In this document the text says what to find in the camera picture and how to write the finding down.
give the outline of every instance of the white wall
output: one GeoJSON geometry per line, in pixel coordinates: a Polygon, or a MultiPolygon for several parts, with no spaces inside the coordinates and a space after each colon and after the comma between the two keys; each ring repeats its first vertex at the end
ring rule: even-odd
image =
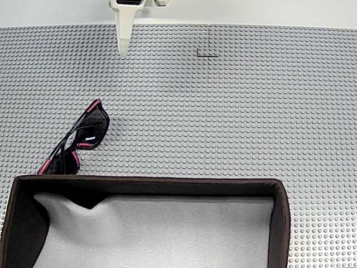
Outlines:
{"type": "MultiPolygon", "coordinates": [[[[0,0],[0,27],[114,23],[108,0],[0,0]]],[[[357,28],[356,0],[171,0],[136,23],[237,23],[357,28]]]]}

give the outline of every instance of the pink accent on sunglasses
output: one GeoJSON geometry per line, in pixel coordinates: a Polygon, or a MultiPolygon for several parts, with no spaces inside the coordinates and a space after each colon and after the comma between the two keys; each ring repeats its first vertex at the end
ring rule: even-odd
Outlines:
{"type": "Polygon", "coordinates": [[[48,160],[45,162],[44,166],[42,167],[42,169],[41,169],[40,172],[38,173],[39,175],[42,175],[42,174],[44,173],[44,171],[46,170],[46,168],[47,168],[47,166],[49,165],[50,161],[51,161],[51,160],[48,159],[48,160]]]}
{"type": "Polygon", "coordinates": [[[77,156],[76,152],[72,151],[72,154],[73,154],[73,156],[74,156],[74,158],[75,158],[75,160],[77,162],[77,165],[78,165],[79,164],[79,159],[78,159],[78,156],[77,156]]]}
{"type": "Polygon", "coordinates": [[[77,147],[86,147],[86,148],[91,148],[93,147],[93,144],[90,143],[79,143],[77,147]]]}
{"type": "Polygon", "coordinates": [[[100,99],[97,99],[95,103],[87,109],[86,113],[89,113],[98,103],[100,103],[100,99]]]}

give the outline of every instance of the sunglasses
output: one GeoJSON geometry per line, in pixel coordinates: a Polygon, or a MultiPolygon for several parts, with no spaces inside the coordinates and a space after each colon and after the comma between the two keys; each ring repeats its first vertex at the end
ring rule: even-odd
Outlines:
{"type": "Polygon", "coordinates": [[[79,170],[76,150],[93,150],[101,143],[109,127],[109,116],[96,99],[73,124],[66,136],[55,147],[37,172],[42,174],[72,175],[79,170]],[[69,147],[66,143],[71,135],[75,138],[69,147]]]}

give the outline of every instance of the brown fabric box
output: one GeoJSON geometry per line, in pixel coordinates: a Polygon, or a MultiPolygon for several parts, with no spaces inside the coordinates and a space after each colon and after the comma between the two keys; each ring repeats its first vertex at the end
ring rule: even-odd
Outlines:
{"type": "Polygon", "coordinates": [[[279,180],[33,175],[14,180],[0,242],[0,268],[32,268],[42,250],[50,222],[33,198],[37,192],[62,195],[85,208],[111,195],[273,197],[268,268],[287,267],[290,211],[279,180]]]}

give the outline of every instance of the sunglasses temple arm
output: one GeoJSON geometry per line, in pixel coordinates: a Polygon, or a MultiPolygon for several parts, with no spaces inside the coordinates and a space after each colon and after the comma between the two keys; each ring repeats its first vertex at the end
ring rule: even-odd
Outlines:
{"type": "Polygon", "coordinates": [[[88,128],[91,126],[95,126],[97,124],[92,124],[92,125],[86,125],[86,126],[81,126],[81,127],[77,127],[77,128],[73,128],[70,130],[70,132],[67,133],[67,135],[63,138],[62,140],[62,144],[61,144],[61,173],[62,174],[66,174],[66,165],[65,165],[65,146],[67,143],[68,138],[77,130],[81,130],[83,128],[88,128]]]}
{"type": "Polygon", "coordinates": [[[51,160],[51,158],[52,158],[54,155],[57,154],[58,150],[60,149],[61,144],[62,144],[63,141],[64,141],[64,139],[65,139],[65,138],[63,138],[63,139],[57,144],[57,146],[52,150],[52,152],[51,152],[50,155],[47,157],[47,159],[46,159],[45,162],[42,164],[42,166],[40,167],[40,169],[38,170],[37,173],[39,173],[39,172],[42,170],[42,168],[44,167],[44,165],[46,165],[46,163],[47,163],[49,160],[51,160]]]}
{"type": "Polygon", "coordinates": [[[79,124],[81,124],[82,121],[85,119],[86,115],[89,114],[88,109],[89,109],[90,107],[92,107],[92,105],[93,105],[93,104],[91,104],[91,105],[85,110],[85,112],[82,113],[82,115],[81,115],[81,116],[77,119],[77,121],[73,124],[73,126],[72,126],[72,128],[70,129],[69,132],[74,132],[74,131],[78,130],[78,129],[77,129],[77,126],[78,126],[79,124]]]}

